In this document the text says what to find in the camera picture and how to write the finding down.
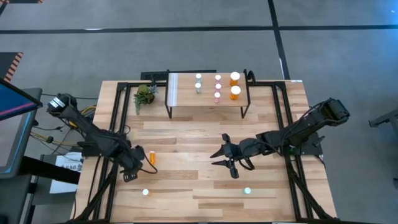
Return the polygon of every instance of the black floor line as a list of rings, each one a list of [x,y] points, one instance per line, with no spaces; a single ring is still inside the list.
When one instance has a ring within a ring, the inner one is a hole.
[[[398,25],[352,25],[352,26],[281,26],[279,30],[381,30],[398,29]]]
[[[7,6],[7,3],[1,4],[1,6],[0,6],[0,16],[1,16],[2,12],[4,11],[4,9],[6,8],[6,6]]]
[[[272,29],[273,28],[271,26],[153,27],[106,29],[0,30],[0,34],[104,34],[135,32],[259,31]]]
[[[284,45],[282,43],[282,37],[280,36],[279,25],[278,25],[278,20],[277,20],[277,16],[276,16],[274,1],[273,0],[268,0],[268,5],[269,5],[269,11],[271,13],[272,26],[274,28],[275,41],[276,41],[276,46],[277,46],[277,49],[278,49],[280,65],[282,67],[283,78],[286,79],[286,80],[290,80],[289,69],[287,68],[285,50],[284,50]]]

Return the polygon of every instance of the wooden tabletop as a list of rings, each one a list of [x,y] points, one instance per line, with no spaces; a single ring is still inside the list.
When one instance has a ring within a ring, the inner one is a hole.
[[[243,73],[237,86],[241,93],[237,100],[231,100],[231,86],[229,85],[230,73],[201,73],[201,93],[196,92],[196,73],[170,73],[167,105],[174,106],[247,106],[248,93],[246,80]],[[220,102],[214,102],[215,75],[221,75]]]
[[[108,129],[116,92],[116,81],[105,81],[99,94],[94,123]],[[303,83],[286,81],[294,120],[307,109]],[[140,144],[146,153],[155,151],[155,166],[159,173],[138,173],[138,179],[125,183],[118,176],[113,204],[112,222],[271,222],[294,221],[285,162],[276,154],[252,157],[256,170],[248,171],[237,165],[239,179],[232,179],[229,170],[213,166],[223,158],[210,156],[223,144],[221,134],[228,133],[231,141],[264,131],[278,130],[274,100],[270,87],[250,87],[251,109],[241,119],[239,108],[178,107],[170,120],[164,105],[165,88],[151,105],[143,105],[141,115],[135,114],[134,97],[130,97],[126,124],[131,127],[128,138]],[[119,105],[119,116],[123,101]],[[308,189],[318,203],[334,216],[324,166],[313,156],[303,156],[303,168]],[[86,207],[96,157],[84,161],[76,193],[77,214]],[[98,186],[98,168],[94,191]],[[252,188],[249,195],[243,188]],[[150,195],[143,196],[142,190]],[[108,193],[104,194],[100,218]],[[298,190],[300,210],[305,217],[302,194]]]

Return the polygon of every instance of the succulent plant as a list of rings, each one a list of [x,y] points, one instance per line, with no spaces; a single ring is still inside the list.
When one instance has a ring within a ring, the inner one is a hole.
[[[155,94],[157,93],[156,85],[147,86],[140,85],[137,93],[134,94],[134,104],[136,105],[136,114],[139,115],[141,105],[152,103],[155,100]]]

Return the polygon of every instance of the gray concrete floor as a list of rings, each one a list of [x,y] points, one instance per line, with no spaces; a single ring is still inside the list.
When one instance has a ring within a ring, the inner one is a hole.
[[[386,25],[398,23],[393,0],[274,0],[280,26]],[[89,29],[178,26],[270,26],[261,0],[45,0],[10,4],[0,29]],[[341,99],[350,120],[320,131],[338,216],[358,222],[396,223],[396,136],[389,125],[368,120],[397,108],[398,30],[282,31],[291,79],[304,81],[311,104]],[[23,52],[12,83],[96,97],[103,80],[139,79],[156,70],[253,70],[257,78],[282,79],[273,31],[124,34],[0,35],[0,52]],[[81,107],[95,101],[80,100]],[[44,109],[45,128],[59,122]],[[55,138],[64,133],[52,132]],[[79,139],[76,133],[68,141]],[[26,154],[51,151],[30,141]],[[72,202],[38,207],[34,223],[68,219]]]

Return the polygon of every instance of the computer screen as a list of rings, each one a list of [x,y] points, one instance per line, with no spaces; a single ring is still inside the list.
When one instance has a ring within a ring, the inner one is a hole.
[[[0,121],[40,108],[43,104],[0,79]]]

